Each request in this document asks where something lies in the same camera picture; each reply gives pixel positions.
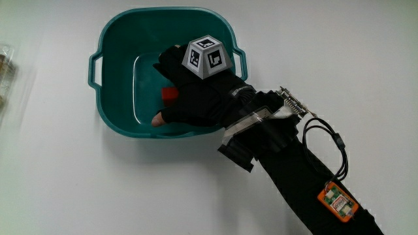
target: clear plastic container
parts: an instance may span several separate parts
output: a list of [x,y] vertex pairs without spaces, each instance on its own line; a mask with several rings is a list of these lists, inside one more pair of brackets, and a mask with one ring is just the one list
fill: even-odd
[[12,63],[13,53],[13,48],[0,44],[0,112],[3,111],[6,105],[7,95],[16,72],[16,68]]

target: black glove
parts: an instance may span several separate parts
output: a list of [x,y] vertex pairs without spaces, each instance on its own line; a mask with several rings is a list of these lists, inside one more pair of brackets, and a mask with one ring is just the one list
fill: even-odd
[[229,69],[200,79],[182,65],[186,49],[187,45],[172,46],[159,56],[159,63],[153,65],[179,91],[176,103],[161,110],[163,121],[201,127],[218,123],[229,126],[238,119],[236,113],[250,102],[255,90]]

